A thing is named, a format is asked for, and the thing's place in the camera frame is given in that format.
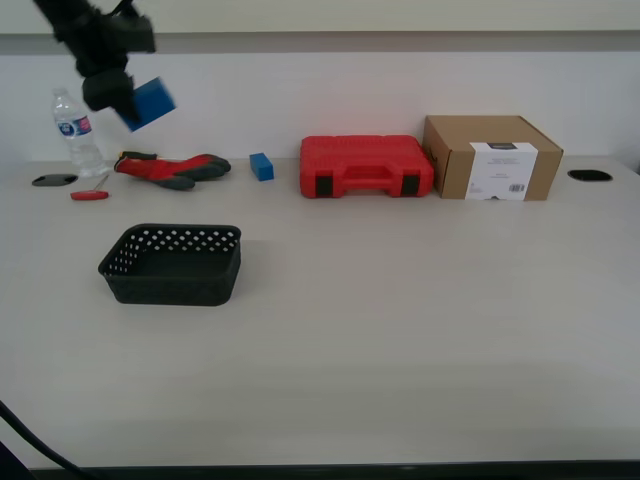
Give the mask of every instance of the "table surface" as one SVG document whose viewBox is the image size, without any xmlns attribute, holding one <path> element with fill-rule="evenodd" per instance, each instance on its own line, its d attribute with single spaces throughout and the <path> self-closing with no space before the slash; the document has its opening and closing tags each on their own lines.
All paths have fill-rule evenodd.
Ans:
<svg viewBox="0 0 640 480">
<path fill-rule="evenodd" d="M 640 458 L 640 176 L 569 158 L 546 202 L 310 200 L 275 167 L 112 174 L 99 202 L 30 186 L 67 164 L 4 178 L 0 398 L 85 466 Z M 229 303 L 119 304 L 98 263 L 145 222 L 237 225 Z"/>
</svg>

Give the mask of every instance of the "glove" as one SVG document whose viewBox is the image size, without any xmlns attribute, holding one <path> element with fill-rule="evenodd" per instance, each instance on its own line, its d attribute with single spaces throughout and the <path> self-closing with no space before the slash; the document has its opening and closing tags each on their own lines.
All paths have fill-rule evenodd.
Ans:
<svg viewBox="0 0 640 480">
<path fill-rule="evenodd" d="M 122 152 L 114 170 L 172 190 L 189 190 L 196 182 L 223 176 L 231 165 L 224 158 L 207 153 L 172 162 L 159 159 L 156 154 Z"/>
</svg>

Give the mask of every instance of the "brown box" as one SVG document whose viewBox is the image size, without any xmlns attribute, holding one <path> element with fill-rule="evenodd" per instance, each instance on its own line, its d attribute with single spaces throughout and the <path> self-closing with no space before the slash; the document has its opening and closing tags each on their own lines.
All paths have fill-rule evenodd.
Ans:
<svg viewBox="0 0 640 480">
<path fill-rule="evenodd" d="M 530 143 L 538 150 L 525 200 L 546 200 L 563 150 L 519 116 L 428 116 L 423 147 L 435 168 L 434 187 L 442 198 L 466 198 L 476 158 L 471 142 Z"/>
</svg>

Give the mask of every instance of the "red tool case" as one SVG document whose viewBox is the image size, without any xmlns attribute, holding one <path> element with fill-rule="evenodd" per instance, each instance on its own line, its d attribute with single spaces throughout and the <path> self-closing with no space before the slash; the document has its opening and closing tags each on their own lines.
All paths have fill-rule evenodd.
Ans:
<svg viewBox="0 0 640 480">
<path fill-rule="evenodd" d="M 433 167 L 409 135 L 307 137 L 300 148 L 305 197 L 342 197 L 347 190 L 381 189 L 392 197 L 431 191 Z"/>
</svg>

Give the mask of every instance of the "white label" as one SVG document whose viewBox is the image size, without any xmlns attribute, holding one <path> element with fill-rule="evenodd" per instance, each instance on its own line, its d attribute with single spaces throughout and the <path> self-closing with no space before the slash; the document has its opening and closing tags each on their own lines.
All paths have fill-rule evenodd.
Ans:
<svg viewBox="0 0 640 480">
<path fill-rule="evenodd" d="M 476 156 L 465 198 L 524 200 L 538 150 L 530 143 L 471 143 Z"/>
</svg>

